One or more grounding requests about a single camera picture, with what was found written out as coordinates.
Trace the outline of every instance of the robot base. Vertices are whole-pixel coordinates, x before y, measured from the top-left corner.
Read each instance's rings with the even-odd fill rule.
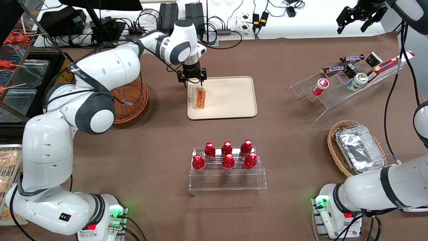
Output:
[[[121,231],[108,229],[108,225],[121,224],[121,219],[112,217],[113,214],[124,215],[124,208],[110,194],[101,194],[105,201],[104,214],[94,230],[80,230],[77,233],[79,241],[115,241]]]
[[[336,207],[336,204],[333,200],[333,190],[335,187],[336,184],[325,185],[321,189],[320,194],[315,199],[312,199],[312,205],[314,209],[316,206],[320,205],[320,203],[325,206],[324,208],[318,209],[318,211],[324,228],[331,239],[335,239],[353,219],[352,217],[345,218],[344,214]],[[360,229],[361,219],[352,224],[346,237],[359,237],[361,235]]]

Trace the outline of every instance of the white jar lid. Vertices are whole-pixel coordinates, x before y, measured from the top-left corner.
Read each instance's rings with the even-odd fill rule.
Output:
[[[330,83],[328,82],[328,80],[326,80],[324,78],[321,78],[317,81],[317,87],[322,89],[322,90],[327,89],[329,85],[330,85]]]
[[[359,84],[359,85],[363,85],[365,84],[367,81],[369,80],[369,78],[367,77],[366,74],[364,73],[358,73],[355,77],[354,77],[354,81],[355,83]]]

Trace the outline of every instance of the food skewer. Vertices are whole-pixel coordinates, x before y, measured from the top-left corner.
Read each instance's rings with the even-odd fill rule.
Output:
[[[9,87],[3,87],[2,85],[0,85],[0,94],[3,92],[3,90],[5,90],[5,89],[10,89],[10,88],[15,88],[15,87],[18,87],[18,86],[22,86],[22,85],[26,85],[26,83],[23,83],[23,84],[18,84],[18,85],[14,85],[14,86],[9,86]]]

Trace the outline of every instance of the red bottle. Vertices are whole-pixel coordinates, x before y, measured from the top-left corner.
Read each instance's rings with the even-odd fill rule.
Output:
[[[257,165],[257,155],[252,152],[247,157],[245,157],[244,162],[242,163],[242,169],[251,169]]]
[[[194,155],[192,160],[192,167],[195,170],[205,170],[205,160],[200,155]]]
[[[251,153],[252,148],[253,148],[253,143],[251,142],[251,140],[246,140],[241,145],[241,152],[239,153],[239,155],[242,157],[248,156]]]
[[[208,142],[205,145],[204,153],[205,153],[205,157],[215,157],[215,147],[211,142]]]
[[[223,166],[223,169],[225,169],[225,170],[232,169],[233,166],[235,165],[235,159],[233,159],[232,154],[227,154],[223,158],[223,161],[221,162],[221,165]]]
[[[221,156],[224,157],[228,154],[232,154],[232,144],[230,144],[230,142],[225,142],[221,147]]]

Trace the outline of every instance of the red button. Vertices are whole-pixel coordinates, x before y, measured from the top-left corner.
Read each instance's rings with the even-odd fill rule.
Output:
[[[89,230],[95,230],[96,227],[97,227],[97,225],[93,224],[93,223],[91,223],[91,224],[88,225],[88,229]]]

